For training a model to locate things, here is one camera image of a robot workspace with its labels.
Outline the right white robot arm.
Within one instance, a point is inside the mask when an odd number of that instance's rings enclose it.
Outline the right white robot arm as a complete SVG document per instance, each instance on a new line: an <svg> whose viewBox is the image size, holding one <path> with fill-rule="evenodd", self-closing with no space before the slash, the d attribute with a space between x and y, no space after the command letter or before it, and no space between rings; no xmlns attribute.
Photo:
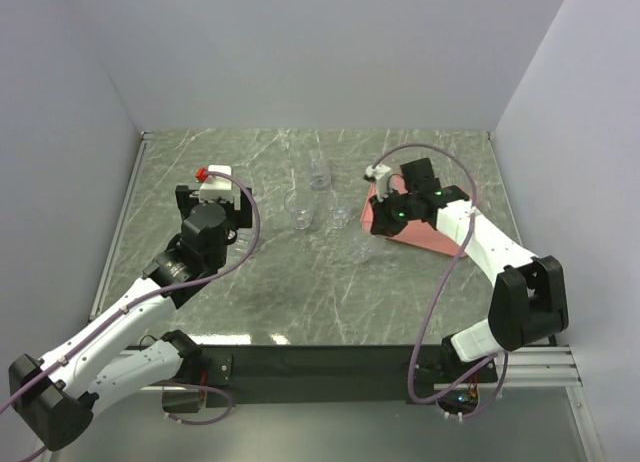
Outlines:
<svg viewBox="0 0 640 462"><path fill-rule="evenodd" d="M565 278L555 257L539 257L518 245L460 187L442 185L429 159L405 163L400 170L402 191L393 188L390 167L365 170L365 180L375 186L369 199L371 233L393 237L412 221L427 223L463 248L492 286L488 315L442 340L440 368L446 378L462 381L488 355L512 352L567 329Z"/></svg>

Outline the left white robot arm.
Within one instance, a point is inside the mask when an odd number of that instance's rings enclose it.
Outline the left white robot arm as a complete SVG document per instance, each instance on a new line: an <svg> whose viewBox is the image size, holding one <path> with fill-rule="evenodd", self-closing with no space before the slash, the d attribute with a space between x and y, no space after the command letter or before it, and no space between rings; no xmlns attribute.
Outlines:
<svg viewBox="0 0 640 462"><path fill-rule="evenodd" d="M7 404L44 449L68 446L101 412L147 385L205 389L212 371L202 348L179 330L127 358L119 355L136 336L231 272L228 247L238 230L258 230L260 215L248 187L235 196L182 185L176 199L180 231L128 291L65 343L38 358L24 354L10 365Z"/></svg>

